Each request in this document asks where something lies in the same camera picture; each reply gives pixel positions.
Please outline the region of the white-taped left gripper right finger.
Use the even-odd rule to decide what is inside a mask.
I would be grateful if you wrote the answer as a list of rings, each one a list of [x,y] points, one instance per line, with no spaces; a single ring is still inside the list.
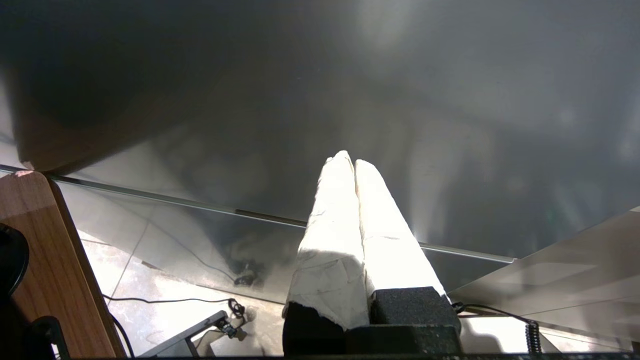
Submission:
[[[355,182],[370,323],[459,330],[457,313],[382,174],[359,159]]]

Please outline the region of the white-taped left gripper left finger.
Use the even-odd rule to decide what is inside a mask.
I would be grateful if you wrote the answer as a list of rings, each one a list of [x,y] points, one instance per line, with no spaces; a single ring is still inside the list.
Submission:
[[[370,325],[354,164],[327,158],[297,255],[282,317],[286,357],[345,354],[347,334]]]

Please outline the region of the glossy grey door panel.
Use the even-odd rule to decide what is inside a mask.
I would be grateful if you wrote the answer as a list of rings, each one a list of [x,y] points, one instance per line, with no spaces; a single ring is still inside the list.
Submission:
[[[407,223],[446,291],[506,266],[493,256],[522,258],[529,226],[519,215],[522,193],[514,177],[489,177],[477,168],[455,176],[441,202],[429,199],[427,216],[409,210],[416,194],[406,173],[380,168]],[[170,185],[126,187],[88,173],[51,172],[98,278],[101,292],[124,298],[132,289],[133,261],[206,289],[282,303],[306,228],[315,182],[294,191],[301,208],[286,218],[290,192],[268,191],[274,214],[199,202]]]

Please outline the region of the black metal bar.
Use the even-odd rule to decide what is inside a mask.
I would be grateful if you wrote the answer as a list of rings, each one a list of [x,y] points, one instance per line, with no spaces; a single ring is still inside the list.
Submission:
[[[239,330],[233,326],[230,318],[224,310],[220,310],[204,320],[190,326],[186,330],[153,347],[151,350],[137,355],[137,359],[169,359],[169,358],[192,358],[204,357],[204,349],[199,350],[211,341],[206,342],[199,334],[206,333],[222,334],[228,338],[238,337]]]

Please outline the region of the grey appliance door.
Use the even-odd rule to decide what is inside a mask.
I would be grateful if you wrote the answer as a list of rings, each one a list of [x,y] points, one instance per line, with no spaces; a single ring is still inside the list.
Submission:
[[[0,0],[16,160],[292,220],[346,150],[421,241],[640,205],[640,0]]]

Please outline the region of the light beige cabinet panel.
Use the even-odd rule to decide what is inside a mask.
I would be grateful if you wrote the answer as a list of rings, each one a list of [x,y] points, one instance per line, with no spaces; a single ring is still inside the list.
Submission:
[[[640,343],[640,206],[515,260],[450,297]]]

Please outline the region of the wooden board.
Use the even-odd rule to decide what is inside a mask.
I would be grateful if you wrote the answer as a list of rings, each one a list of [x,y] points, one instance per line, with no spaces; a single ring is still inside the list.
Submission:
[[[0,177],[0,223],[29,245],[23,280],[0,304],[0,360],[26,360],[23,335],[36,319],[61,324],[71,359],[122,359],[125,348],[60,188],[44,174]]]

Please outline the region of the black round object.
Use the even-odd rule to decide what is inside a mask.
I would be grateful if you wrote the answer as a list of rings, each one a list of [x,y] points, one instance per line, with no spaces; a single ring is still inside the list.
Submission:
[[[7,303],[25,277],[30,258],[25,235],[0,223],[0,305]]]

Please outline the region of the black clamp bracket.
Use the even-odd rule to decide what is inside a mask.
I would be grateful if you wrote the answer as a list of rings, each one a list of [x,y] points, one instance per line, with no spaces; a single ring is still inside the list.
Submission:
[[[62,326],[54,316],[42,316],[23,332],[22,347],[26,360],[72,360]]]

